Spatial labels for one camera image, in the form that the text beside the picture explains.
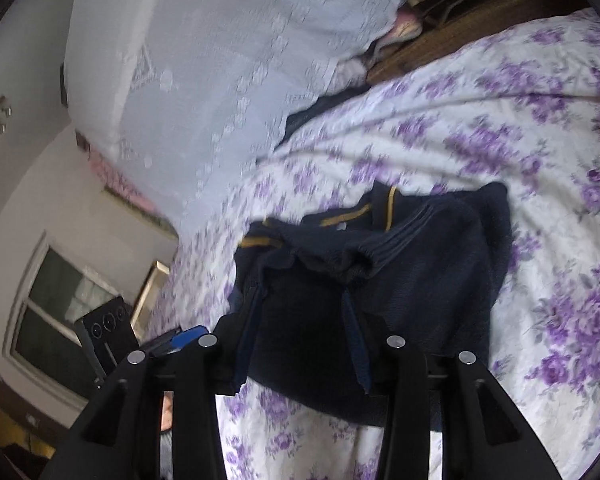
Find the white bedsheet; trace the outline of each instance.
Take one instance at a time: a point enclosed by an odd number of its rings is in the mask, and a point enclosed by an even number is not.
[[[282,139],[401,0],[75,0],[73,124],[180,230]]]
[[[514,245],[493,307],[494,375],[566,480],[600,451],[600,20],[527,23],[373,88],[307,124],[183,240],[152,319],[213,326],[250,219],[351,206],[374,179],[402,192],[509,186]],[[218,398],[231,479],[371,479],[382,431],[248,381]],[[441,467],[432,435],[431,475]]]

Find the metal screw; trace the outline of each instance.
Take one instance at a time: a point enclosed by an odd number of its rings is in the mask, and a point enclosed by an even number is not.
[[[458,359],[466,365],[472,365],[475,363],[475,354],[468,350],[463,350],[458,354]]]
[[[134,350],[128,356],[126,356],[126,360],[133,365],[140,364],[142,361],[144,361],[144,352],[142,350]]]
[[[405,346],[407,344],[407,342],[404,340],[404,338],[402,336],[399,335],[391,335],[386,339],[386,343],[391,347],[391,348],[402,348],[403,346]]]
[[[215,345],[218,342],[218,338],[213,334],[205,334],[200,336],[198,339],[198,344],[202,346],[202,348],[209,348],[210,346]]]

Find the window frame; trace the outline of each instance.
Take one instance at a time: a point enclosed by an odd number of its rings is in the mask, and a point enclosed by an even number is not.
[[[105,280],[99,272],[93,269],[93,267],[89,266],[75,255],[70,254],[65,248],[53,240],[47,232],[43,232],[42,237],[37,243],[29,262],[27,263],[20,284],[18,285],[18,291],[11,307],[9,321],[7,323],[7,330],[4,334],[2,355],[11,365],[17,368],[18,371],[42,390],[45,390],[46,393],[71,408],[82,410],[87,404],[87,399],[58,383],[41,370],[38,370],[23,356],[18,354],[15,349],[18,339],[17,336],[20,333],[20,325],[22,324],[22,319],[27,308],[30,308],[37,316],[40,316],[47,324],[51,325],[53,329],[61,333],[61,335],[69,341],[78,346],[82,346],[78,336],[73,330],[51,316],[51,314],[48,314],[42,307],[36,305],[36,303],[29,298],[33,283],[49,249],[58,253],[63,260],[74,266],[83,276],[87,277],[110,294],[113,294],[114,296],[126,296],[120,288],[117,288],[117,286],[111,284],[108,280]]]

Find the window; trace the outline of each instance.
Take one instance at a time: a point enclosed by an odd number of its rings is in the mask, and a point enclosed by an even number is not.
[[[43,238],[16,298],[5,354],[51,394],[83,407],[96,389],[96,375],[74,322],[117,295],[96,272],[74,265]]]

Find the blue object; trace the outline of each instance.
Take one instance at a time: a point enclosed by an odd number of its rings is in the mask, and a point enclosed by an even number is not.
[[[198,339],[201,335],[208,334],[209,330],[206,329],[206,326],[198,325],[193,328],[189,328],[189,330],[185,330],[184,332],[180,332],[178,335],[173,336],[171,338],[171,349],[180,350],[188,343],[191,343],[195,339]]]

